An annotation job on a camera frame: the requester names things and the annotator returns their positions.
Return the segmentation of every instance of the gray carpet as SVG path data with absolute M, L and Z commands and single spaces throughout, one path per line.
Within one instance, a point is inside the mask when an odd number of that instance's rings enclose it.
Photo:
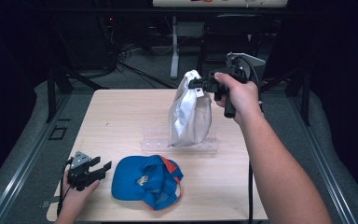
M 157 55 L 152 52 L 136 50 L 125 61 L 126 64 L 132 67 L 138 68 L 149 75 L 173 82 L 176 85 L 179 84 L 186 71 L 195 69 L 196 62 L 197 50 L 182 46 L 179 77 L 176 80 L 171 80 L 170 53 Z M 90 71 L 83 73 L 85 76 L 91 74 L 92 72 Z M 155 88 L 138 75 L 123 70 L 120 66 L 114 73 L 105 77 L 94 78 L 93 81 L 111 89 Z M 58 99 L 62 103 L 62 107 L 49 128 L 45 124 L 45 120 L 48 117 L 47 84 L 42 83 L 35 88 L 38 101 L 34 113 L 21 138 L 0 170 L 0 200 L 2 195 L 5 194 L 13 175 L 21 167 L 24 158 L 37 145 L 35 142 L 40 134 L 46 130 L 48 132 L 45 135 L 42 134 L 44 141 L 40 143 L 40 152 L 35 155 L 35 163 L 32 165 L 31 172 L 26 175 L 25 182 L 19 186 L 20 190 L 13 196 L 12 203 L 7 206 L 7 212 L 1 215 L 0 221 L 2 223 L 48 223 L 46 220 L 47 208 L 40 207 L 40 205 L 43 201 L 50 200 L 54 194 L 59 182 L 61 168 L 69 157 L 92 95 L 90 87 L 77 80 L 72 80 L 72 83 L 75 87 L 73 94 L 70 96 L 59 94 Z M 158 83 L 154 85 L 157 88 L 163 88 Z M 271 126 L 314 181 L 324 198 L 334 223 L 343 223 L 311 153 L 310 140 L 303 131 L 301 121 L 296 116 L 297 111 L 293 107 L 293 99 L 286 98 L 281 87 L 266 92 L 263 96 L 266 118 Z M 316 136 L 319 146 L 323 150 L 332 173 L 342 190 L 342 194 L 358 223 L 358 186 L 345 166 L 337 158 L 331 143 L 328 123 L 319 99 L 314 94 L 310 97 L 310 123 L 310 128 Z M 48 140 L 51 137 L 60 137 L 62 134 L 56 132 L 57 136 L 50 136 L 54 127 L 66 130 L 61 140 Z

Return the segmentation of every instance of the forearm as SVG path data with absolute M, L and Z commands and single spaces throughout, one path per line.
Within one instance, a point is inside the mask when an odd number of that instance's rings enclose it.
M 271 223 L 329 223 L 319 192 L 261 112 L 240 116 L 255 182 Z
M 63 211 L 60 213 L 60 215 L 57 217 L 57 220 L 55 221 L 55 224 L 68 224 L 68 223 L 75 223 L 76 221 L 76 215 L 71 212 Z

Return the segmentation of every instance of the hand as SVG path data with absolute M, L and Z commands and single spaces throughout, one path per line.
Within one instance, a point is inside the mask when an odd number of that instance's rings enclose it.
M 242 84 L 230 75 L 224 73 L 215 73 L 214 78 L 229 88 L 230 100 L 236 110 L 234 120 L 238 124 L 242 125 L 241 117 L 246 116 L 248 113 L 261 114 L 258 104 L 258 89 L 254 82 L 250 81 L 246 84 Z M 216 104 L 225 107 L 226 96 L 223 96 L 222 100 L 217 101 Z
M 80 215 L 81 210 L 86 204 L 86 200 L 91 195 L 91 193 L 98 188 L 100 185 L 100 180 L 94 181 L 87 188 L 82 191 L 78 191 L 76 189 L 71 189 L 70 185 L 67 183 L 68 179 L 68 171 L 65 172 L 63 177 L 63 186 L 62 192 L 66 196 L 62 203 L 62 210 L 60 215 L 57 218 L 56 223 L 73 223 L 76 221 L 76 218 Z

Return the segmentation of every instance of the cap logo patch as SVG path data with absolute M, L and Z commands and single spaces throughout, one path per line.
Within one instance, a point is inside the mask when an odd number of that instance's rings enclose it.
M 143 175 L 141 177 L 139 177 L 137 180 L 136 180 L 136 183 L 139 185 L 139 186 L 143 186 L 144 183 L 147 183 L 147 180 L 149 179 L 149 176 L 147 175 Z

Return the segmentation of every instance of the equipment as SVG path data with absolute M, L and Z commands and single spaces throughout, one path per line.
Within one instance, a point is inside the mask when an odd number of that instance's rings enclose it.
M 88 155 L 78 151 L 73 158 L 71 169 L 68 173 L 68 184 L 71 185 L 71 188 L 81 191 L 95 180 L 104 179 L 106 171 L 112 167 L 111 161 L 99 170 L 89 171 L 91 166 L 100 163 L 100 161 L 101 157 L 91 159 Z
M 219 72 L 227 73 L 240 83 L 248 80 L 258 85 L 258 77 L 254 66 L 262 65 L 265 61 L 245 53 L 229 53 L 226 60 L 226 68 L 219 69 Z M 229 99 L 229 89 L 214 79 L 214 71 L 204 78 L 193 79 L 188 84 L 189 89 L 202 88 L 204 91 L 213 92 L 215 101 L 220 101 L 222 95 L 226 95 L 225 117 L 234 118 L 235 108 Z
M 103 166 L 103 168 L 95 170 L 93 172 L 89 171 L 89 168 L 91 166 L 94 166 L 98 163 L 100 163 L 101 157 L 96 157 L 92 159 L 90 156 L 77 151 L 75 154 L 75 157 L 71 157 L 65 165 L 62 168 L 62 175 L 61 175 L 61 184 L 60 184 L 60 200 L 58 203 L 57 208 L 57 216 L 60 214 L 62 209 L 62 202 L 65 199 L 66 193 L 69 191 L 69 189 L 63 194 L 62 188 L 63 188 L 63 177 L 65 168 L 67 165 L 71 165 L 69 171 L 68 171 L 68 179 L 66 180 L 67 183 L 70 185 L 71 189 L 76 190 L 83 190 L 85 187 L 88 187 L 90 184 L 92 184 L 95 180 L 104 179 L 105 173 L 112 168 L 112 162 L 108 162 Z

